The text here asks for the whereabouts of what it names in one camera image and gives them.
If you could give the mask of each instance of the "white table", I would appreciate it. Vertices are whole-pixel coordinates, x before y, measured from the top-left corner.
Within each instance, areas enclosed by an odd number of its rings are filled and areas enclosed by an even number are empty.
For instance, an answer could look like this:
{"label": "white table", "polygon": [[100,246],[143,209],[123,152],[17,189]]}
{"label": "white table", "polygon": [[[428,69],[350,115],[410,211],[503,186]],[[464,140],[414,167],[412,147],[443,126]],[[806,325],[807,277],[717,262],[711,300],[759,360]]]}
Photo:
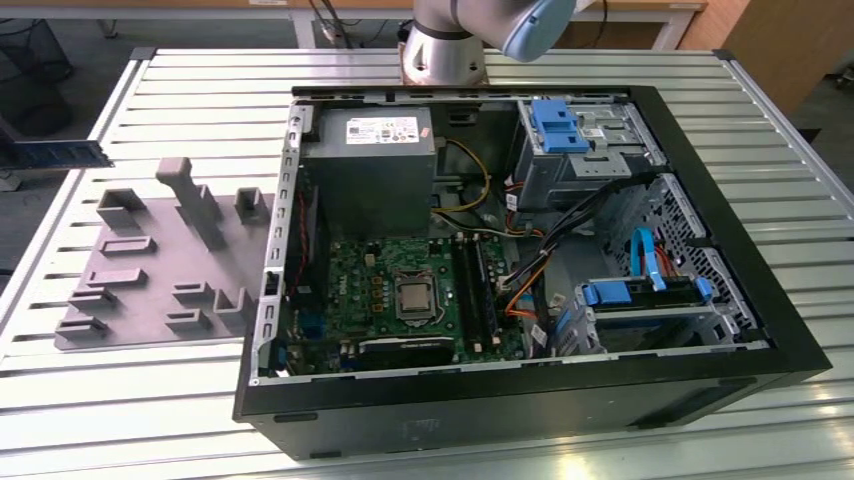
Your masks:
{"label": "white table", "polygon": [[851,477],[854,202],[809,145],[738,64],[707,53],[562,51],[524,66],[487,57],[494,84],[661,89],[835,368],[682,428],[296,464],[231,420],[239,339],[57,352],[103,190],[171,195],[158,159],[188,156],[215,194],[272,192],[291,86],[400,80],[391,50],[164,50],[128,64],[93,129],[118,166],[69,173],[0,299],[0,476]]}

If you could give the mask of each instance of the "black cable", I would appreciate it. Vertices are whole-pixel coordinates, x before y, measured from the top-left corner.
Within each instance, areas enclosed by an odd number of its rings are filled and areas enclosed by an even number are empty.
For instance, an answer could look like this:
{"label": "black cable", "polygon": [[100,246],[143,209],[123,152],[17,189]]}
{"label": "black cable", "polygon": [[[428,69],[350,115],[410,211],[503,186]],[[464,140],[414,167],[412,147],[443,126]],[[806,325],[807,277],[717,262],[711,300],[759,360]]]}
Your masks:
{"label": "black cable", "polygon": [[597,33],[597,38],[593,42],[587,42],[582,45],[581,48],[597,48],[599,46],[599,40],[602,40],[602,37],[605,36],[605,27],[609,24],[609,0],[602,0],[602,10],[602,22],[599,23],[599,33]]}
{"label": "black cable", "polygon": [[330,0],[320,0],[320,1],[323,2],[323,5],[326,5],[326,9],[330,11],[330,14],[332,15],[332,21],[335,22],[338,31],[342,33],[342,36],[344,37],[344,45],[347,46],[348,49],[352,50],[352,41],[350,40],[350,34],[347,33],[347,29],[344,28],[342,19],[338,16],[338,11],[332,6],[332,2]]}
{"label": "black cable", "polygon": [[546,345],[541,345],[535,342],[537,348],[534,349],[534,358],[545,358],[549,356],[549,338],[554,334],[554,327],[551,326],[551,318],[549,316],[549,301],[546,300],[546,281],[543,276],[531,284],[531,297],[534,298],[534,314],[537,315],[537,326],[546,333]]}
{"label": "black cable", "polygon": [[374,35],[374,37],[371,37],[371,40],[368,40],[367,42],[362,42],[362,44],[359,45],[362,48],[367,48],[371,42],[374,42],[379,38],[380,34],[383,33],[383,29],[386,28],[386,25],[388,25],[388,20],[383,20],[383,24],[379,26],[379,30],[376,31],[376,34]]}
{"label": "black cable", "polygon": [[541,240],[539,247],[537,249],[538,255],[522,264],[516,271],[510,274],[504,280],[504,284],[516,281],[526,272],[532,271],[539,265],[542,265],[541,262],[549,259],[551,252],[558,247],[561,237],[573,232],[573,230],[593,219],[602,203],[613,193],[619,192],[625,188],[651,183],[658,178],[658,175],[667,171],[669,169],[666,167],[658,167],[649,172],[635,175],[634,177],[611,180],[595,192],[587,195],[587,197],[566,211],[554,223],[546,233],[546,236]]}
{"label": "black cable", "polygon": [[411,25],[414,21],[415,20],[406,20],[398,25],[398,42],[406,43],[410,39],[410,33],[412,32],[411,30],[407,30],[406,27]]}

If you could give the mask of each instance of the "label sticker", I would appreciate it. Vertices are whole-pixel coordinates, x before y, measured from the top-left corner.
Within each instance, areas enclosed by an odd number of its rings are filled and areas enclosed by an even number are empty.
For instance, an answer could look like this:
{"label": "label sticker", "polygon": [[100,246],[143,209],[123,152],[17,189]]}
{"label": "label sticker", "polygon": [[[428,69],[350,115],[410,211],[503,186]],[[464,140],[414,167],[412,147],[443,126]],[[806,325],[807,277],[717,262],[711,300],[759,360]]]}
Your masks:
{"label": "label sticker", "polygon": [[507,194],[507,210],[516,211],[516,196],[511,193]]}
{"label": "label sticker", "polygon": [[531,327],[531,337],[537,340],[543,347],[546,346],[546,341],[549,340],[549,335],[543,332],[543,329],[539,328],[539,325],[534,324]]}
{"label": "label sticker", "polygon": [[418,143],[418,119],[351,118],[347,122],[347,145]]}

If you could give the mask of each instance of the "orange wire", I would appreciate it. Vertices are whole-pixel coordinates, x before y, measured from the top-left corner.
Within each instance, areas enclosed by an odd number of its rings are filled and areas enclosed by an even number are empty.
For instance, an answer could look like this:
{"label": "orange wire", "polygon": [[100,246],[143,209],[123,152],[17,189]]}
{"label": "orange wire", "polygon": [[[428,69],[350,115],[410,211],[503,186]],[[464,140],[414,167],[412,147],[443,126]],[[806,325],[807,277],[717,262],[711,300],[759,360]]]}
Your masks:
{"label": "orange wire", "polygon": [[[507,216],[504,217],[504,219],[506,219],[504,220],[504,229],[507,230],[507,233],[512,233],[514,235],[522,235],[524,233],[524,230],[515,230],[514,228],[510,227],[510,221],[512,220],[512,210],[507,211]],[[543,238],[546,236],[543,231],[539,230],[538,228],[531,230],[531,233],[534,234],[535,237]]]}
{"label": "orange wire", "polygon": [[673,264],[673,260],[667,256],[667,252],[665,252],[665,249],[662,247],[655,247],[655,251],[662,257],[662,262],[665,263],[665,270],[669,272],[669,275],[671,276],[677,275],[677,267]]}
{"label": "orange wire", "polygon": [[514,314],[512,312],[515,312],[515,310],[514,310],[512,307],[516,305],[516,302],[522,298],[522,295],[524,295],[524,292],[527,291],[527,289],[531,288],[531,284],[534,283],[537,278],[543,274],[543,271],[546,270],[546,266],[547,265],[549,265],[549,258],[546,258],[543,266],[539,267],[539,270],[537,270],[537,272],[534,272],[531,274],[531,276],[528,277],[527,282],[524,282],[524,285],[522,285],[522,288],[519,289],[519,291],[514,295],[512,300],[510,300],[510,303],[507,304],[507,308],[504,308],[504,315],[510,316],[510,315]]}
{"label": "orange wire", "polygon": [[527,317],[527,318],[532,318],[537,320],[537,315],[534,314],[534,312],[528,312],[527,310],[510,310],[510,312],[506,312],[507,315],[515,315],[518,317]]}

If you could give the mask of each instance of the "floor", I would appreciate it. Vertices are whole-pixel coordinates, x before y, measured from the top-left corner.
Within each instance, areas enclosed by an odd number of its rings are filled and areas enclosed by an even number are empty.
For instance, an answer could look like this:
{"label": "floor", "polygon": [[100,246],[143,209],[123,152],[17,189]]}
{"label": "floor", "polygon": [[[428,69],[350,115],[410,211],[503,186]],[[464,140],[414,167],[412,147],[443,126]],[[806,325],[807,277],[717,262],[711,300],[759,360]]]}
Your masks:
{"label": "floor", "polygon": [[[119,38],[105,40],[93,21],[57,20],[51,26],[76,72],[60,85],[72,106],[73,123],[51,139],[85,138],[110,97],[135,47],[295,48],[287,21],[122,21]],[[396,23],[363,21],[348,28],[354,41],[372,47],[396,44]],[[822,83],[793,117],[798,128],[822,128],[814,147],[837,174],[854,189],[854,88],[835,90]],[[13,269],[39,227],[61,184],[60,172],[24,173],[21,188],[0,193],[0,272]],[[8,277],[0,274],[0,292]]]}

